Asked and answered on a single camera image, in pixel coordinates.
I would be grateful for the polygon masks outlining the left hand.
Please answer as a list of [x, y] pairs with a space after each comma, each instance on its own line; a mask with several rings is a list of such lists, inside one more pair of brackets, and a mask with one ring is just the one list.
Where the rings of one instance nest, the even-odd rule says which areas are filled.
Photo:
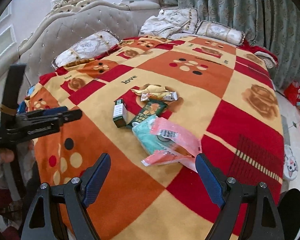
[[17, 145], [17, 154], [15, 154], [12, 150], [2, 148], [0, 149], [0, 159], [3, 163], [11, 163], [17, 155], [33, 159], [33, 147], [33, 141], [30, 140]]

